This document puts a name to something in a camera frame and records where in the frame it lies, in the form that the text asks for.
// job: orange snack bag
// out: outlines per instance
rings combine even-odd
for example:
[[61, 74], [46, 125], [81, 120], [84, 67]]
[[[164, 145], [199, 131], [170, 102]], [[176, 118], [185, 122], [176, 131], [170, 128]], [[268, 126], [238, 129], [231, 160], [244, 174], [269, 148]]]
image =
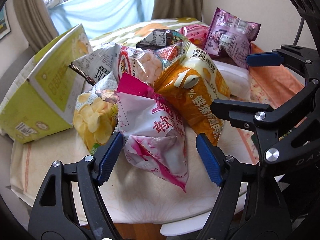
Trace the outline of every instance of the orange snack bag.
[[222, 120], [210, 110], [214, 99], [228, 99], [229, 87], [209, 55], [189, 41], [185, 54], [172, 63], [154, 83], [154, 90], [180, 112], [197, 133], [205, 133], [217, 145]]

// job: purple snack bag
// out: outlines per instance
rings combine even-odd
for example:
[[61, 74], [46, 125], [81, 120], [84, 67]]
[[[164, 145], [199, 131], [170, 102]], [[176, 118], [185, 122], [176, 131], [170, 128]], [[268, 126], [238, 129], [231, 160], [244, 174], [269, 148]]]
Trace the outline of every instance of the purple snack bag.
[[225, 52], [242, 68], [248, 68], [246, 57], [251, 52], [250, 41], [255, 41], [261, 24], [246, 22], [217, 8], [204, 50], [211, 58], [222, 56]]

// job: percent sign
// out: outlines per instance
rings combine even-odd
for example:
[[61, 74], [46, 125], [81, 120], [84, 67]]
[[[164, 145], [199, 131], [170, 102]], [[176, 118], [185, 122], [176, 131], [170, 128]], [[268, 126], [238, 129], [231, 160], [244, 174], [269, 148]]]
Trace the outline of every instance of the percent sign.
[[190, 96], [190, 98], [193, 98], [193, 95], [195, 95], [196, 93], [194, 93], [193, 89], [190, 89], [190, 93], [188, 93], [188, 95]]

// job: pink snack bag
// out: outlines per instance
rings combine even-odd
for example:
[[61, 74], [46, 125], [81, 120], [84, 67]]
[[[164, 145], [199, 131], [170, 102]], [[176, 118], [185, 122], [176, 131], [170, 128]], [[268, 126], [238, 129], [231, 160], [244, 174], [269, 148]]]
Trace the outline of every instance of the pink snack bag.
[[203, 49], [209, 27], [199, 24], [183, 26], [179, 33], [186, 36], [194, 45]]
[[124, 73], [117, 89], [119, 132], [129, 163], [185, 192], [188, 180], [182, 117], [153, 88]]
[[247, 69], [246, 57], [251, 52], [250, 42], [256, 40], [260, 26], [217, 8], [204, 50], [211, 58], [222, 56], [226, 52], [239, 67]]

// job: black cable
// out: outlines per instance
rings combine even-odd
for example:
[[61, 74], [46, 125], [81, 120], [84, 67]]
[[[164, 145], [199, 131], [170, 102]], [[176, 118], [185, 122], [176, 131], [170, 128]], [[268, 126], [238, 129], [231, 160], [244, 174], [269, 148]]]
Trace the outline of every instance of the black cable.
[[302, 32], [303, 25], [304, 25], [304, 18], [303, 18], [303, 17], [301, 17], [301, 21], [300, 21], [299, 29], [298, 29], [298, 32], [297, 32], [296, 38], [294, 39], [293, 46], [297, 46], [297, 44], [298, 44], [298, 40], [299, 40], [299, 38], [300, 38], [300, 35], [301, 35], [301, 32]]

